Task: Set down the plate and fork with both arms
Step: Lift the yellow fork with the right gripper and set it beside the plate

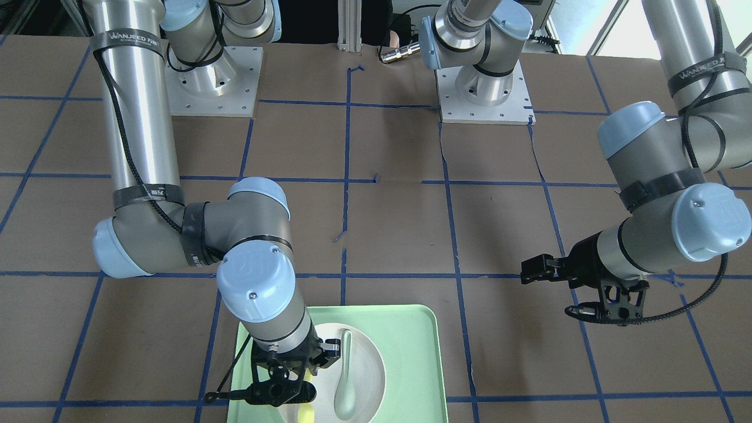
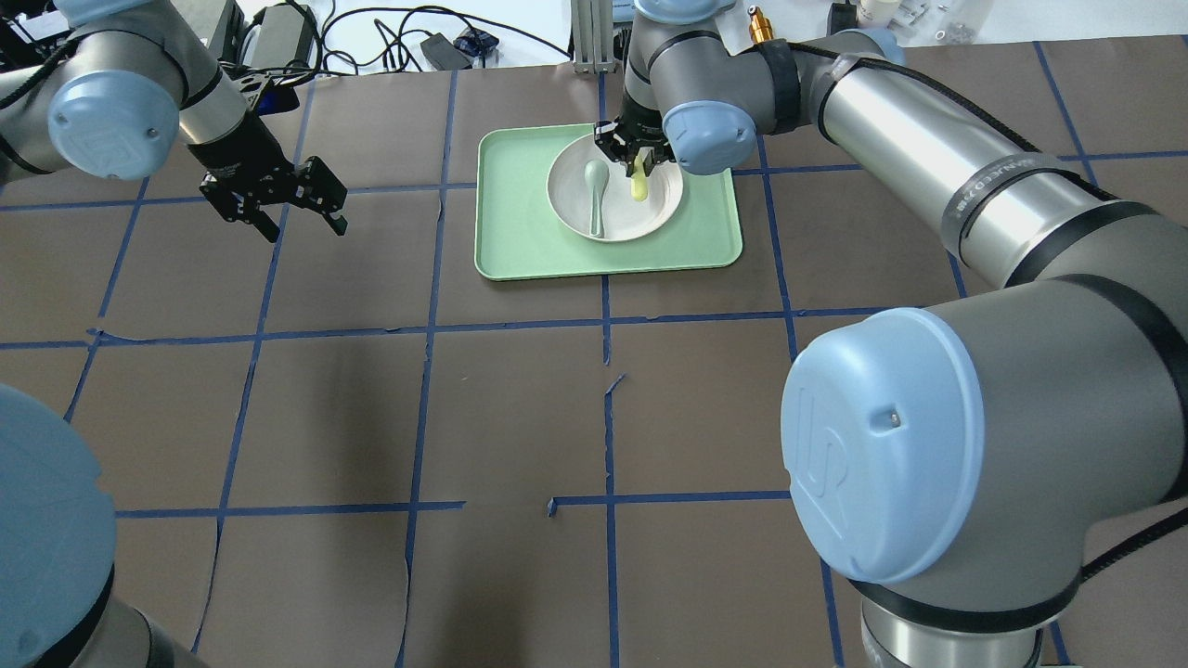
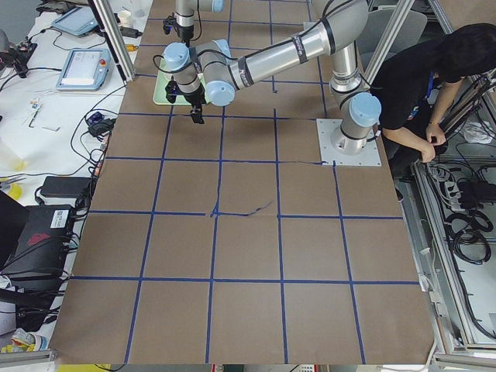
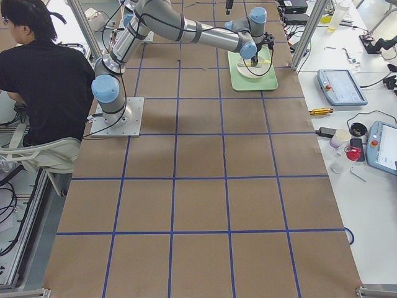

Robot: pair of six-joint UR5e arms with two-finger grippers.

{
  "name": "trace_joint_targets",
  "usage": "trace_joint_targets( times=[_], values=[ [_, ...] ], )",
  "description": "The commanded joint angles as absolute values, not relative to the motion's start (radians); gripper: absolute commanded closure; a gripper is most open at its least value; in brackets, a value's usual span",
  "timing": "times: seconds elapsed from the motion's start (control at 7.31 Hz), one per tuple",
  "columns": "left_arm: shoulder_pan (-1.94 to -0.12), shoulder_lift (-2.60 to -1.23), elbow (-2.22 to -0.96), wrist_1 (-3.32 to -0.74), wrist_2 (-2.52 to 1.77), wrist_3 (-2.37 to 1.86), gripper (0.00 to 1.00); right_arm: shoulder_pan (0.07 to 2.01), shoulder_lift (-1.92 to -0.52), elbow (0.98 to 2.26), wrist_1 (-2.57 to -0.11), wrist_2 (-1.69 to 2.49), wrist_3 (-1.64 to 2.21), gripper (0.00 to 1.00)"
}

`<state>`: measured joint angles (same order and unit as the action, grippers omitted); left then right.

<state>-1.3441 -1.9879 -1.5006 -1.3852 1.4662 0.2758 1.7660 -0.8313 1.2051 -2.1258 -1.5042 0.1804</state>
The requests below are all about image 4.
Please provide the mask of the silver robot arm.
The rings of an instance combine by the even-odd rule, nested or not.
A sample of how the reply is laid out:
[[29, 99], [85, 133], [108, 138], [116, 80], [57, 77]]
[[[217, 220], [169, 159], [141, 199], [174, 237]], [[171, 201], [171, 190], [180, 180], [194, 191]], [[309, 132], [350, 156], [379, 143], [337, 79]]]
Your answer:
[[255, 62], [263, 45], [274, 45], [273, 36], [265, 31], [266, 22], [267, 11], [263, 7], [255, 7], [248, 16], [231, 20], [224, 27], [212, 27], [178, 14], [170, 1], [138, 1], [116, 44], [95, 64], [96, 77], [91, 89], [102, 109], [104, 127], [122, 127], [130, 122], [132, 110], [123, 73], [131, 55], [150, 32], [175, 42], [224, 49]]
[[134, 30], [148, 29], [169, 40], [182, 40], [186, 35], [212, 32], [236, 32], [225, 27], [214, 27], [196, 20], [190, 20], [177, 13], [171, 1], [133, 1], [130, 17], [125, 27]]

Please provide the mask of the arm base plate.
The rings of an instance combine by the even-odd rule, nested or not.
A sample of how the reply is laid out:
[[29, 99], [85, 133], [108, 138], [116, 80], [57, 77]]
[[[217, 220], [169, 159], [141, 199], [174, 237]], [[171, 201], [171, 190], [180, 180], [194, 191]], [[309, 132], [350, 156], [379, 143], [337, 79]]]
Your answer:
[[90, 135], [92, 137], [139, 137], [144, 108], [143, 97], [127, 97], [127, 106], [116, 114], [102, 111], [100, 104], [92, 120]]
[[144, 39], [144, 42], [145, 43], [153, 43], [153, 40], [154, 40], [154, 32], [150, 31], [148, 33], [148, 35], [146, 36], [146, 38]]

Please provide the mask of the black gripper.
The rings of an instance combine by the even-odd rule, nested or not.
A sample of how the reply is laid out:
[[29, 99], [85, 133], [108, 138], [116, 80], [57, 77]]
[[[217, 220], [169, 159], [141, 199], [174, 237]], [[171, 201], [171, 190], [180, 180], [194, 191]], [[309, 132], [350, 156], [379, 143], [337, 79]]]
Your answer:
[[[226, 15], [230, 15], [232, 8], [233, 8], [233, 0], [226, 0], [226, 5], [225, 5]], [[258, 62], [259, 62], [258, 52], [256, 52], [256, 54], [251, 58], [251, 64], [257, 65]]]

